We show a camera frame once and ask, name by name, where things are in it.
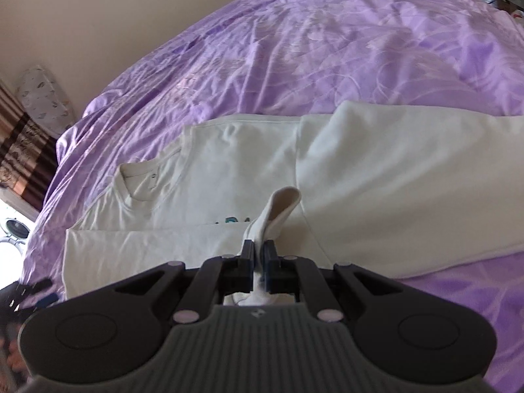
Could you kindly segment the white Nevada sweatshirt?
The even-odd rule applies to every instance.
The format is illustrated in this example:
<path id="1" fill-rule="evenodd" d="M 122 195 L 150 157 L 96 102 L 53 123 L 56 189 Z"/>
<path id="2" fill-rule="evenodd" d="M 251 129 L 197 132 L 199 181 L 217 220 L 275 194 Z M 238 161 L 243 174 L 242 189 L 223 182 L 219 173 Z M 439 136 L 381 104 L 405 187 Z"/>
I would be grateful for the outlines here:
<path id="1" fill-rule="evenodd" d="M 231 115 L 126 163 L 66 232 L 73 298 L 245 240 L 393 279 L 523 249 L 523 120 L 434 106 Z"/>

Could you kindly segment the white washing machine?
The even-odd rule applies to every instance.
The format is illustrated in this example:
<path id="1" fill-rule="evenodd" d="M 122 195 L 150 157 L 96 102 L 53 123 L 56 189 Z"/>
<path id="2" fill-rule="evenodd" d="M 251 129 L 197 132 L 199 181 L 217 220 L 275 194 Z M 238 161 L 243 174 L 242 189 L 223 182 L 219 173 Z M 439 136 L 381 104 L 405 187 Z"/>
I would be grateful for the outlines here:
<path id="1" fill-rule="evenodd" d="M 18 280 L 34 222 L 1 202 L 1 287 Z"/>

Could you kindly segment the brown striped curtain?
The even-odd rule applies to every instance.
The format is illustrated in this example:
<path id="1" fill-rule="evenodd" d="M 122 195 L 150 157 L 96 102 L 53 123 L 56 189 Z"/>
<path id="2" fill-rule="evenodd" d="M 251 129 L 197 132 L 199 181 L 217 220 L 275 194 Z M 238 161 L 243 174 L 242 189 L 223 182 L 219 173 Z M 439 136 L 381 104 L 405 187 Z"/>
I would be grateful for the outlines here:
<path id="1" fill-rule="evenodd" d="M 56 140 L 1 86 L 1 188 L 40 211 L 57 171 Z"/>

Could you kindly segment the white patterned tied curtain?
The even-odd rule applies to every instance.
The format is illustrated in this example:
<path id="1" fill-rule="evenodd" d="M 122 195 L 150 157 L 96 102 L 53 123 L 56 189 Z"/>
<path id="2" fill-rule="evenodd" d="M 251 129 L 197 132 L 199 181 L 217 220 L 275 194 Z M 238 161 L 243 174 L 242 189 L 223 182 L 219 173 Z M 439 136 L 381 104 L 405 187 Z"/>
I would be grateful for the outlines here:
<path id="1" fill-rule="evenodd" d="M 76 123 L 75 112 L 66 93 L 42 66 L 33 66 L 21 75 L 16 97 L 30 118 L 54 139 Z"/>

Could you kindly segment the purple floral bed cover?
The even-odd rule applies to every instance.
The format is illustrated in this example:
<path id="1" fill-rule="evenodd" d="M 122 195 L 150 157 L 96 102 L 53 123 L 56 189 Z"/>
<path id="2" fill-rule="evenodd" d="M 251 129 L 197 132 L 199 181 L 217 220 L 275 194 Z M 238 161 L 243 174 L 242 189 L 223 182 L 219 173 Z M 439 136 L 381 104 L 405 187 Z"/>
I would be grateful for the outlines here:
<path id="1" fill-rule="evenodd" d="M 63 300 L 261 240 L 483 315 L 523 385 L 523 30 L 480 0 L 236 0 L 125 71 L 57 145 L 23 279 Z"/>

